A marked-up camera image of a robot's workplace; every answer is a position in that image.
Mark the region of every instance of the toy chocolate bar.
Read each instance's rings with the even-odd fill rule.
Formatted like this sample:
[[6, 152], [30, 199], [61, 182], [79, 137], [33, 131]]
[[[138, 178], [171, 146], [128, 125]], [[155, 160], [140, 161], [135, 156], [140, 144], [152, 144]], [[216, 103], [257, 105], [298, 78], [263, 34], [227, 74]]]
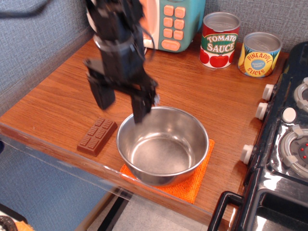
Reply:
[[98, 118], [79, 142], [77, 150], [92, 156], [97, 156], [116, 128], [117, 125], [114, 121], [101, 117]]

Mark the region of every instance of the black cable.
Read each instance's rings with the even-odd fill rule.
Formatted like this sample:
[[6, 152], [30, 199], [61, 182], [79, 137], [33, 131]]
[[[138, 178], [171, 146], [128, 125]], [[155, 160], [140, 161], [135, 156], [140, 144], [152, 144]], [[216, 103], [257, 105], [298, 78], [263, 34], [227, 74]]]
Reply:
[[30, 18], [41, 14], [52, 0], [47, 0], [36, 9], [29, 12], [0, 12], [0, 19], [12, 18]]
[[149, 62], [150, 62], [150, 61], [154, 58], [154, 55], [155, 55], [155, 43], [154, 43], [154, 38], [153, 38], [152, 35], [151, 35], [146, 29], [144, 29], [142, 26], [140, 26], [140, 28], [141, 28], [141, 30], [142, 30], [145, 34], [147, 34], [147, 35], [151, 38], [151, 41], [152, 41], [152, 43], [153, 43], [153, 52], [152, 52], [150, 58], [146, 60], [146, 61], [149, 61]]

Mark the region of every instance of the orange button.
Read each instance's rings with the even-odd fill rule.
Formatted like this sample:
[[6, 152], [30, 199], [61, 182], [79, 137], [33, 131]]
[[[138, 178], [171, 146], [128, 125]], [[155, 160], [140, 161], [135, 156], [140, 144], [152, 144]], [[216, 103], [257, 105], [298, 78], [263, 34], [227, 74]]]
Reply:
[[173, 30], [172, 29], [169, 29], [169, 28], [165, 28], [164, 29], [164, 36], [166, 38], [172, 38], [172, 35], [173, 35]]
[[162, 47], [166, 50], [178, 51], [181, 47], [181, 44], [178, 41], [165, 39], [162, 41]]
[[174, 36], [176, 40], [182, 40], [184, 37], [184, 32], [182, 30], [176, 30], [174, 31]]
[[164, 18], [164, 26], [172, 27], [173, 26], [173, 19], [172, 18]]
[[186, 12], [186, 9], [184, 7], [177, 7], [175, 8], [175, 16], [177, 18], [183, 18], [185, 17], [185, 12]]
[[176, 19], [174, 21], [174, 27], [179, 30], [183, 30], [185, 21], [183, 19]]
[[166, 16], [172, 16], [173, 15], [173, 12], [174, 12], [174, 7], [173, 6], [169, 6], [169, 5], [166, 5], [164, 7], [164, 14]]

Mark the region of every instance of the tomato sauce can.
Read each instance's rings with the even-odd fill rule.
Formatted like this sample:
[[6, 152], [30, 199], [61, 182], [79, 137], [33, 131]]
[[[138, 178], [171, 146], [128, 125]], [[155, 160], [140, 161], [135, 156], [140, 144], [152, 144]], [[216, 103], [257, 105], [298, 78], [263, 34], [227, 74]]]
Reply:
[[227, 12], [213, 12], [203, 18], [200, 61], [211, 68], [229, 66], [240, 30], [240, 19]]

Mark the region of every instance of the toy stove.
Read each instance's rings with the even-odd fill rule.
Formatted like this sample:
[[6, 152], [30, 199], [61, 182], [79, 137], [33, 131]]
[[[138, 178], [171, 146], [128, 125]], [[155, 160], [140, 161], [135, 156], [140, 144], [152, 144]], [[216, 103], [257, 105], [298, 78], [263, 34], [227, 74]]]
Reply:
[[256, 117], [257, 143], [245, 145], [244, 195], [224, 192], [208, 230], [217, 230], [227, 204], [238, 206], [231, 230], [308, 230], [308, 42], [290, 52], [276, 85], [267, 85]]

